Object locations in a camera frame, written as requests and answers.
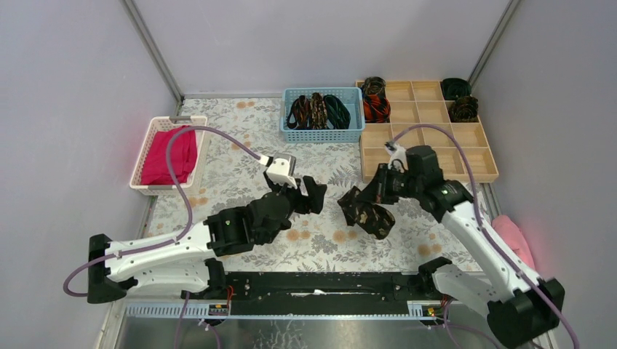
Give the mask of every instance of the pink cloth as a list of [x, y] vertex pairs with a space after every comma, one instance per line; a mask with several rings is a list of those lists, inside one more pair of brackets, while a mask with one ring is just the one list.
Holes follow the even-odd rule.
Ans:
[[[157, 132], [152, 140], [150, 151], [146, 155], [141, 170], [142, 185], [173, 184], [172, 176], [167, 169], [165, 151], [173, 135], [184, 127], [178, 127], [167, 132]], [[186, 183], [197, 162], [197, 141], [195, 131], [182, 134], [172, 146], [172, 167], [178, 181]]]
[[503, 241], [514, 251], [514, 253], [526, 264], [536, 269], [533, 257], [527, 245], [527, 240], [520, 228], [510, 220], [510, 217], [501, 215], [493, 220], [493, 229], [501, 236]]

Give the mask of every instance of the basket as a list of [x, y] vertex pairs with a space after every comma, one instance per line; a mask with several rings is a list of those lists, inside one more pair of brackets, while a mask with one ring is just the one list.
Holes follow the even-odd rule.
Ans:
[[[301, 95], [308, 98], [314, 92], [322, 95], [335, 95], [349, 111], [351, 122], [349, 129], [299, 129], [287, 127], [285, 119], [289, 115], [291, 105]], [[314, 89], [286, 89], [283, 92], [283, 108], [281, 108], [281, 131], [287, 143], [357, 143], [365, 129], [365, 110], [362, 104], [362, 92], [357, 87], [319, 87]]]
[[[135, 189], [143, 195], [175, 195], [178, 194], [178, 189], [175, 185], [142, 185], [141, 184], [141, 171], [143, 169], [143, 162], [146, 160], [146, 155], [150, 151], [152, 140], [154, 135], [159, 131], [169, 131], [185, 125], [189, 126], [206, 126], [208, 118], [206, 116], [179, 116], [174, 119], [170, 119], [169, 116], [157, 116], [150, 120], [150, 126], [148, 127], [148, 133], [143, 140], [141, 150], [139, 152], [139, 159], [133, 169], [133, 175], [131, 177], [131, 183], [129, 186], [131, 189]], [[194, 195], [198, 193], [198, 190], [202, 184], [202, 175], [204, 173], [206, 156], [208, 153], [208, 147], [210, 146], [211, 133], [206, 131], [195, 131], [195, 138], [197, 141], [197, 162], [195, 163], [195, 169], [188, 176], [186, 183], [181, 183], [180, 186], [186, 192], [187, 195]]]

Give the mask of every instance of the floral pattern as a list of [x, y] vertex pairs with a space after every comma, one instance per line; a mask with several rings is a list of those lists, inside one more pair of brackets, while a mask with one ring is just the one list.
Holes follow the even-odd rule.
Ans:
[[[359, 145], [286, 143], [279, 131], [280, 110], [279, 98], [184, 102], [182, 115], [206, 115], [208, 126], [229, 133], [256, 152], [294, 155], [298, 159], [296, 177], [309, 175], [328, 184], [321, 214], [294, 214], [291, 229], [280, 232], [274, 243], [220, 258], [226, 270], [414, 271], [435, 257], [445, 256], [462, 270], [480, 271], [458, 239], [415, 200], [402, 199], [395, 206], [386, 206], [396, 225], [384, 240], [374, 239], [358, 226], [347, 226], [336, 201], [353, 185], [365, 186]], [[189, 200], [194, 222], [225, 208], [246, 205], [268, 192], [264, 168], [222, 137], [212, 137], [205, 166], [199, 194]], [[479, 202], [488, 219], [484, 199], [480, 197]], [[146, 235], [181, 229], [186, 218], [179, 196], [160, 196]]]

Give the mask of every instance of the blue plastic basket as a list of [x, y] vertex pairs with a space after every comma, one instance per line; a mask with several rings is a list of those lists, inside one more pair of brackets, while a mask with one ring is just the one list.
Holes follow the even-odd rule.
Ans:
[[[301, 95], [311, 98], [314, 92], [322, 95], [335, 95], [349, 111], [348, 129], [301, 129], [287, 127], [285, 119], [289, 115], [291, 105]], [[318, 87], [314, 89], [286, 89], [283, 92], [283, 115], [281, 131], [287, 143], [356, 143], [365, 129], [365, 109], [362, 104], [362, 91], [357, 87]]]

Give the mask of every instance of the reflective metal surface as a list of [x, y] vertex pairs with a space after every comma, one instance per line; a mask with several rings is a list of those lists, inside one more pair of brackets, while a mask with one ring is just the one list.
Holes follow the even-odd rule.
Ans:
[[[486, 320], [464, 305], [454, 305], [451, 320], [490, 333]], [[170, 349], [177, 320], [127, 316], [117, 346], [129, 349]], [[212, 331], [183, 321], [182, 349], [216, 348]], [[390, 320], [226, 320], [216, 326], [223, 348], [426, 348], [449, 349], [454, 344], [443, 329], [427, 330], [418, 321]], [[494, 348], [475, 334], [453, 330], [462, 348]]]

